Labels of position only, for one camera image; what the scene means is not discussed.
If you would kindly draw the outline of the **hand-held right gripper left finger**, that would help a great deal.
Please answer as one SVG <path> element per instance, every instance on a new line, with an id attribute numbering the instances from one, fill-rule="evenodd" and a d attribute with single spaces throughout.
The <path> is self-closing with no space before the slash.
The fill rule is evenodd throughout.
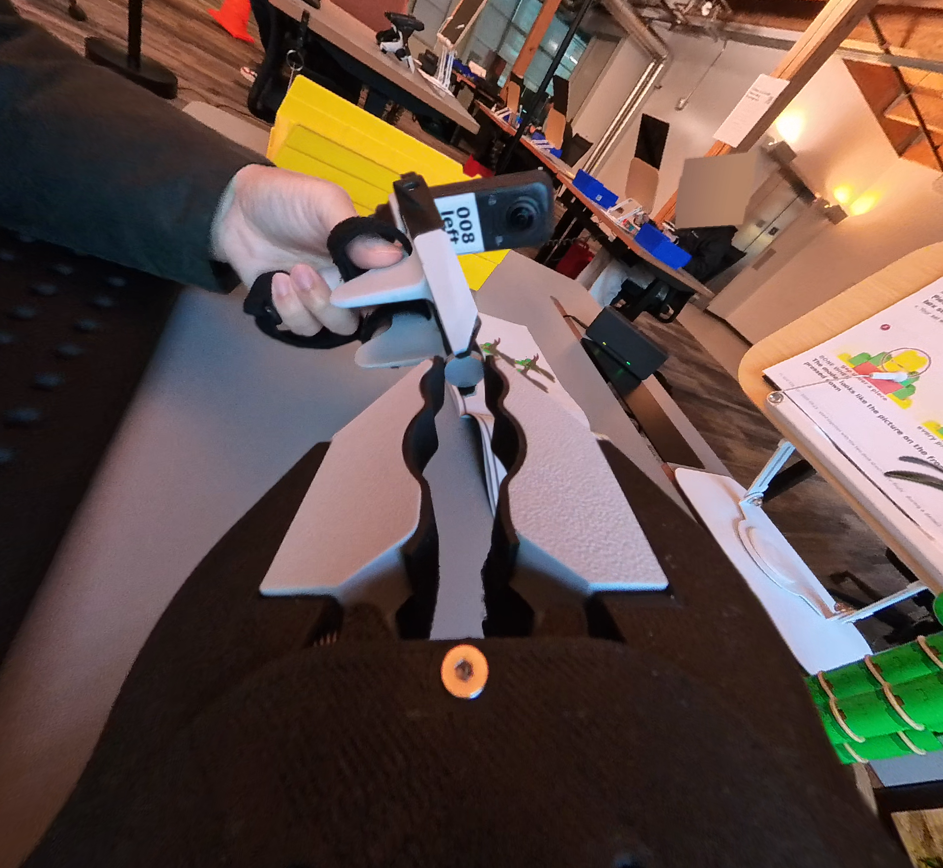
<path id="1" fill-rule="evenodd" d="M 259 586 L 375 607 L 403 638 L 429 637 L 439 533 L 423 472 L 439 440 L 442 358 L 422 361 L 339 430 Z"/>

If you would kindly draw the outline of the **building instruction booklet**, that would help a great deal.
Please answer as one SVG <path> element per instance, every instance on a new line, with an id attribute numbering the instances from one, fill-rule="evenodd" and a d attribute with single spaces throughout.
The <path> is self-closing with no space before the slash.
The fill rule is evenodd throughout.
<path id="1" fill-rule="evenodd" d="M 484 313 L 480 313 L 479 317 L 481 325 L 478 344 L 483 355 L 492 356 L 498 362 L 504 362 L 516 370 L 522 377 L 535 384 L 537 389 L 553 398 L 585 428 L 589 428 L 583 410 L 557 379 L 529 330 L 522 324 Z M 486 403 L 485 386 L 480 383 L 473 393 L 463 396 L 456 387 L 448 384 L 447 392 L 451 394 L 459 416 L 470 420 L 472 428 L 478 433 L 479 468 L 490 511 L 495 515 L 500 485 L 506 475 L 506 469 L 491 449 L 494 417 Z"/>

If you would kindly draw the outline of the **person's left forearm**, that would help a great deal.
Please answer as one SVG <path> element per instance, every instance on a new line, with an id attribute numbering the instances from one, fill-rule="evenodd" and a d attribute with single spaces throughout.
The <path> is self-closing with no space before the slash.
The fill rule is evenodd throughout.
<path id="1" fill-rule="evenodd" d="M 96 66 L 1 0 L 1 226 L 214 292 L 220 198 L 262 156 Z"/>

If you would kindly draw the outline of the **grey desk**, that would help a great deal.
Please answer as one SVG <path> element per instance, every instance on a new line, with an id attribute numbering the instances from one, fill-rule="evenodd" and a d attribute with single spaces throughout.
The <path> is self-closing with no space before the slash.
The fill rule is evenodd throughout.
<path id="1" fill-rule="evenodd" d="M 893 866 L 759 601 L 644 459 L 604 448 L 668 591 L 449 642 L 256 590 L 323 461 L 333 360 L 207 342 L 158 400 L 167 488 L 104 517 L 107 670 L 17 646 L 9 866 Z"/>

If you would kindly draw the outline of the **person's left hand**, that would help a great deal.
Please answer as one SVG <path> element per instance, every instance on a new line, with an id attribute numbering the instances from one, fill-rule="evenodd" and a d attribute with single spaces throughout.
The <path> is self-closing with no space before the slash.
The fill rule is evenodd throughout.
<path id="1" fill-rule="evenodd" d="M 355 214 L 350 197 L 332 183 L 250 165 L 222 194 L 210 231 L 211 255 L 248 287 L 263 273 L 277 273 L 272 298 L 283 330 L 351 334 L 360 315 L 332 304 L 323 273 L 332 264 L 327 238 Z"/>

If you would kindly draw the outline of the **blue plastic bin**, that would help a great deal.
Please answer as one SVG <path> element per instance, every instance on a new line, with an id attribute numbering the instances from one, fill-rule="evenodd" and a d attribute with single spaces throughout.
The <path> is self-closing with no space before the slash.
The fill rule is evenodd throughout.
<path id="1" fill-rule="evenodd" d="M 619 195 L 609 190 L 601 181 L 590 175 L 582 167 L 576 170 L 572 178 L 572 185 L 576 191 L 581 193 L 590 202 L 609 210 L 619 202 Z"/>
<path id="2" fill-rule="evenodd" d="M 638 228 L 634 239 L 656 260 L 673 270 L 682 270 L 691 261 L 691 253 L 679 246 L 650 221 Z"/>

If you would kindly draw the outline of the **long wooden table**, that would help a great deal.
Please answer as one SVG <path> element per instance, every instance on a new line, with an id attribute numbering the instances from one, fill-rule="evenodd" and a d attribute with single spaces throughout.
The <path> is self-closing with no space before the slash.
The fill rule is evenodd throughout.
<path id="1" fill-rule="evenodd" d="M 589 250 L 587 263 L 576 264 L 575 276 L 583 287 L 590 288 L 613 267 L 629 270 L 629 277 L 619 279 L 604 304 L 615 304 L 630 320 L 648 314 L 670 323 L 692 298 L 699 297 L 702 303 L 713 299 L 714 293 L 688 269 L 660 258 L 641 243 L 640 229 L 626 228 L 608 216 L 604 207 L 579 188 L 563 161 L 542 150 L 532 138 L 523 136 L 512 148 L 509 167 L 547 172 L 555 190 L 552 217 L 557 206 L 561 207 L 560 217 L 552 219 L 550 237 L 537 249 L 537 262 L 556 269 L 587 234 L 596 246 Z"/>

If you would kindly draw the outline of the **beige chair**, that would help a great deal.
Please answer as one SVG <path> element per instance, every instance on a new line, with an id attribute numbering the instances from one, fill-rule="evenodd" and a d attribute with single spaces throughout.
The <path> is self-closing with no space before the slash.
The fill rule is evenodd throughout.
<path id="1" fill-rule="evenodd" d="M 626 185 L 625 198 L 632 199 L 645 213 L 651 214 L 659 180 L 659 170 L 645 160 L 635 156 L 631 159 Z"/>

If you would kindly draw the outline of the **black monitor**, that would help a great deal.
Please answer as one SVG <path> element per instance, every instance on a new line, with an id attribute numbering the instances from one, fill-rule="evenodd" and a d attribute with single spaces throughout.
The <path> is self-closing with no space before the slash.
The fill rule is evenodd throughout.
<path id="1" fill-rule="evenodd" d="M 654 169 L 660 169 L 668 133 L 669 123 L 666 120 L 642 113 L 634 157 Z"/>

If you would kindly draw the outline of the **black power box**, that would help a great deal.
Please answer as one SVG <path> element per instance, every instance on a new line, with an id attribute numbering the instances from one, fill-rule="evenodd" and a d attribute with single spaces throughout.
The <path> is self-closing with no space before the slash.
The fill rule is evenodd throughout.
<path id="1" fill-rule="evenodd" d="M 604 376 L 631 391 L 653 376 L 667 355 L 621 312 L 606 306 L 583 332 L 583 343 Z"/>

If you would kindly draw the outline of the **black white handheld device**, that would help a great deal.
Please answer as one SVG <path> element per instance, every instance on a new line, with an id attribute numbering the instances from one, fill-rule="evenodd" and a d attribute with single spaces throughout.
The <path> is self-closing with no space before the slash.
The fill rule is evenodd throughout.
<path id="1" fill-rule="evenodd" d="M 375 33 L 377 45 L 385 54 L 391 54 L 406 65 L 410 73 L 414 73 L 415 64 L 408 41 L 413 33 L 424 30 L 424 22 L 406 13 L 386 11 L 384 16 L 390 26 Z"/>

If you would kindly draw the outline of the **grey work table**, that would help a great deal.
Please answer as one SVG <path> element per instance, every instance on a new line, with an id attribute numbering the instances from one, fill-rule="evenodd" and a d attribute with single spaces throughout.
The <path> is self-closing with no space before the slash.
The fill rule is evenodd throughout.
<path id="1" fill-rule="evenodd" d="M 322 0 L 312 8 L 303 0 L 269 0 L 288 18 L 300 21 L 309 14 L 307 28 L 362 84 L 383 94 L 408 111 L 425 118 L 442 117 L 474 135 L 478 121 L 447 88 L 441 88 L 421 71 L 411 71 L 394 56 L 385 54 L 374 32 L 336 3 Z"/>

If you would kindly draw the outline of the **white paper notice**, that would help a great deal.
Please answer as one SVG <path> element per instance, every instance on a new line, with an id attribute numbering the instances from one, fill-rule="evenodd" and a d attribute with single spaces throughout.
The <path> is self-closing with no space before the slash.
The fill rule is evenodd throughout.
<path id="1" fill-rule="evenodd" d="M 714 132 L 714 140 L 737 148 L 787 84 L 785 79 L 760 74 Z"/>

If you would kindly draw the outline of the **printed instruction sheet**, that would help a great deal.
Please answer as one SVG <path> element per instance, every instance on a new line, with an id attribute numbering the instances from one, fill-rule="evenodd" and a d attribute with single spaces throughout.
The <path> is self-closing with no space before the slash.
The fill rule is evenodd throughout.
<path id="1" fill-rule="evenodd" d="M 765 376 L 941 542 L 941 280 L 768 367 Z"/>

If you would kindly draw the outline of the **black studded mat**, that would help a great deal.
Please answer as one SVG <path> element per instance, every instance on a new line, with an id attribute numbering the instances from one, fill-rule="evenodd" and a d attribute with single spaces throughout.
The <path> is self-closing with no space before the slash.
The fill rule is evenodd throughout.
<path id="1" fill-rule="evenodd" d="M 2 659 L 122 423 L 181 288 L 2 231 Z"/>

